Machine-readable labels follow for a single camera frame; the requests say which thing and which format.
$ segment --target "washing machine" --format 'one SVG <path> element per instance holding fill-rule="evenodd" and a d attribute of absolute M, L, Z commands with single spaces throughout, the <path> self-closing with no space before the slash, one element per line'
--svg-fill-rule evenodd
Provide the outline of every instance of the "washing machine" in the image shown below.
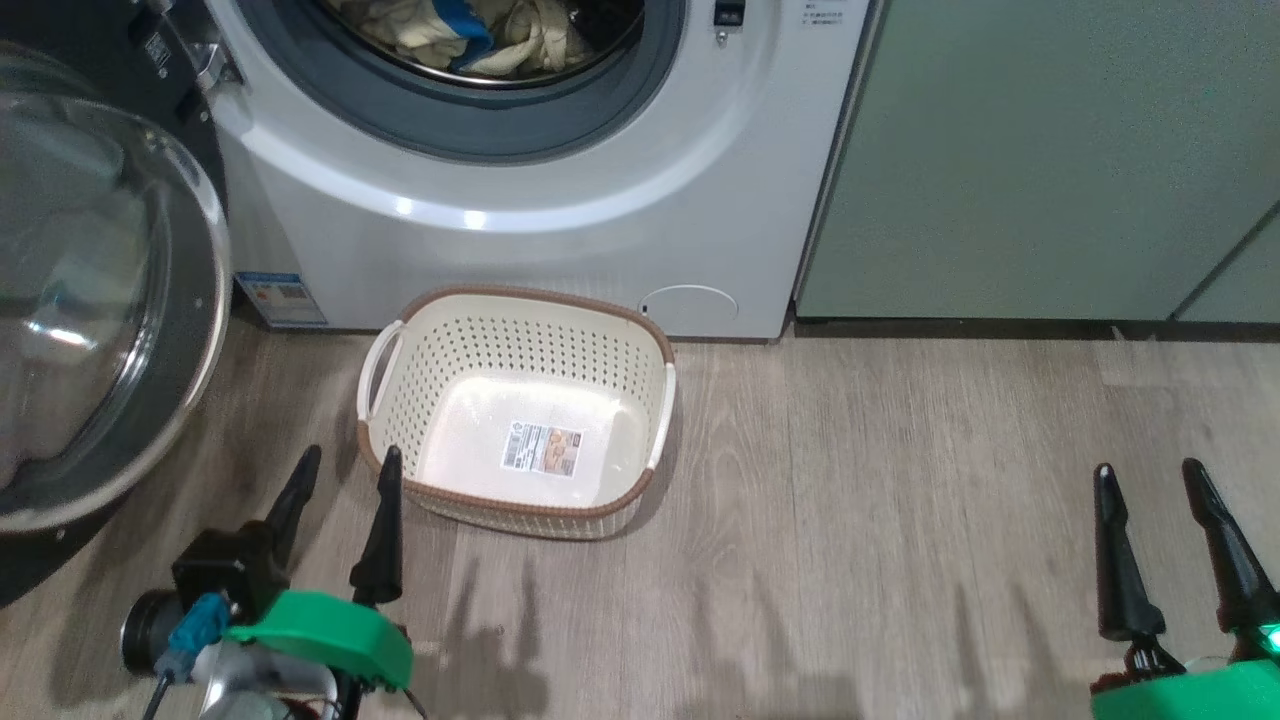
<path fill-rule="evenodd" d="M 484 283 L 780 334 L 865 0 L 570 3 L 613 35 L 516 79 L 424 68 L 343 4 L 209 0 L 232 261 L 268 323 L 381 328 Z"/>

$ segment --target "blue cloth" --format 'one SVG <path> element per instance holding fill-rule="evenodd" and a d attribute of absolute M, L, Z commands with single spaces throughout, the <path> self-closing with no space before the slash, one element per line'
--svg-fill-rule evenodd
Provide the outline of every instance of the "blue cloth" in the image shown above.
<path fill-rule="evenodd" d="M 449 26 L 458 37 L 466 38 L 467 49 L 453 59 L 451 70 L 465 68 L 493 50 L 493 36 L 484 20 L 476 17 L 467 0 L 431 0 L 435 14 Z"/>

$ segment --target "green cabinet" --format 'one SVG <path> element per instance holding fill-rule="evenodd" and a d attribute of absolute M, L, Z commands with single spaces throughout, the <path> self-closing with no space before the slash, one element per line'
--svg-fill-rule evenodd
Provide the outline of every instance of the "green cabinet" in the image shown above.
<path fill-rule="evenodd" d="M 1164 319 L 1280 197 L 1275 3 L 883 13 L 801 318 Z"/>
<path fill-rule="evenodd" d="M 1280 323 L 1280 220 L 1263 225 L 1179 319 Z"/>

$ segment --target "label sticker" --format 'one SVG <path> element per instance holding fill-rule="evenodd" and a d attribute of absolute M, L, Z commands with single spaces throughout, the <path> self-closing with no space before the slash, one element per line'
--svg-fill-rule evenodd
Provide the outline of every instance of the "label sticker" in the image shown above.
<path fill-rule="evenodd" d="M 273 328 L 328 325 L 302 277 L 293 273 L 236 273 L 244 293 Z"/>
<path fill-rule="evenodd" d="M 800 24 L 803 27 L 844 24 L 846 6 L 846 0 L 800 0 Z"/>
<path fill-rule="evenodd" d="M 507 447 L 502 452 L 502 466 L 572 478 L 581 445 L 582 433 L 575 430 L 512 423 L 507 432 Z"/>

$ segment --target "laundry basket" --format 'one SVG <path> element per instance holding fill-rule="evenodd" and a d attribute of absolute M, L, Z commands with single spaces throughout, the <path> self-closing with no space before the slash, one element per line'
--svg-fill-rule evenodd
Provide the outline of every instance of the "laundry basket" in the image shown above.
<path fill-rule="evenodd" d="M 406 497 L 433 512 L 527 536 L 608 537 L 635 515 L 662 456 L 673 360 L 657 325 L 605 302 L 435 292 L 365 357 L 360 450 L 376 471 L 399 446 Z"/>

